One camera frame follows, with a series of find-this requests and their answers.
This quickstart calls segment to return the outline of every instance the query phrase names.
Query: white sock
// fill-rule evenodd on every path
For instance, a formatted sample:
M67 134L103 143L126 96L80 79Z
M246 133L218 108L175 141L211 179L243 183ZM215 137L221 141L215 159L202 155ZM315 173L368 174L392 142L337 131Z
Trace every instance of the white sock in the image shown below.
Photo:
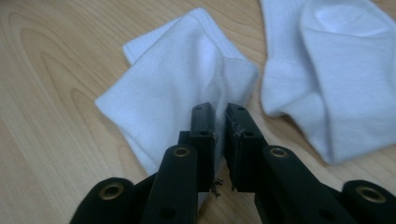
M396 26L366 0L315 0L301 18L329 130L329 162L396 143Z
M262 0L262 7L265 112L292 116L328 163L394 144L394 22L365 0Z
M127 43L133 66L96 104L118 125L148 174L158 171L163 153L191 127L194 106L216 109L216 169L222 158L224 112L245 105L258 70L198 8Z

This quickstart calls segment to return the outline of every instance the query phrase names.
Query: table surface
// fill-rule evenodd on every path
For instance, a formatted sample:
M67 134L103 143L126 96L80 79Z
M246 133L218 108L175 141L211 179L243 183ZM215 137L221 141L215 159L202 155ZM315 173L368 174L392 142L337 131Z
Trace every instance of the table surface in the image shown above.
M375 1L394 20L396 1ZM117 127L93 101L128 69L121 46L195 7L204 7L261 71L262 12L248 1L0 1L0 220L68 223L99 181L147 177ZM247 108L272 145L292 149L324 184L365 179L396 194L396 146L325 164L291 119L269 118L260 82ZM210 196L198 223L259 223L253 195Z

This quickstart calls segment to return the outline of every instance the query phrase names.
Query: brass grommet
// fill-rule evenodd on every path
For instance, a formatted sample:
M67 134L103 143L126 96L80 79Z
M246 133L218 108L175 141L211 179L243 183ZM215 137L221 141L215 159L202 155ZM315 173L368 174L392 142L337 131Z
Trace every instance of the brass grommet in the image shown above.
M287 151L285 151L284 149L279 148L279 147L273 147L273 148L271 148L271 149L270 149L270 153L271 153L273 156L279 157L279 158L287 157L287 156L289 155L289 153L288 153Z
M100 191L99 191L99 197L105 201L108 200L113 200L119 197L124 190L124 186L119 183L111 183L106 186L104 186Z
M385 203L387 201L387 198L381 192L367 186L357 186L356 191L363 199L372 203Z
M190 154L190 150L185 147L178 147L174 150L174 156L177 157L185 157L188 156L189 154Z

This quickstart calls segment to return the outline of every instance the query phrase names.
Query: black plastic part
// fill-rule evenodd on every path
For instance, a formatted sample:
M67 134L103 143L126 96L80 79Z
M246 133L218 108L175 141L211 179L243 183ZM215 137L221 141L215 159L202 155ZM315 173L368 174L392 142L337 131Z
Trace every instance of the black plastic part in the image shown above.
M116 224L132 220L129 211L133 187L123 178L112 177L99 182L81 202L70 223Z
M240 105L228 104L224 157L233 189L239 192L256 191L261 179L259 164L265 146L268 144L248 111Z
M364 181L348 181L341 194L342 203L359 223L396 223L396 198L386 189Z
M125 219L125 224L140 223L156 176L157 174L151 175L134 186L128 211L129 217Z
M269 146L262 155L265 187L256 194L256 204L276 202L282 214L271 214L264 206L258 207L261 217L271 219L271 223L357 223L291 150Z
M192 145L198 151L198 191L209 192L215 180L215 115L210 103L191 111L191 131L180 132L179 144Z
M166 150L140 223L196 223L197 160L189 145Z

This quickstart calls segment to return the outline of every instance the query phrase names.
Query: wooden table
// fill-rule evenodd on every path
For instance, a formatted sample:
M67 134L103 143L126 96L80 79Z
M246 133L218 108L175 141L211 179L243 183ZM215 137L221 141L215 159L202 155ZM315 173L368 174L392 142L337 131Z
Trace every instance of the wooden table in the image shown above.
M396 2L376 1L393 19ZM128 69L121 46L204 7L261 71L266 56L259 1L0 2L0 222L67 223L87 192L111 176L147 175L93 101ZM260 82L247 108L270 144L292 149L323 183L365 179L396 194L396 147L326 165L288 118L268 118ZM259 223L253 195L231 192L227 170L199 223Z

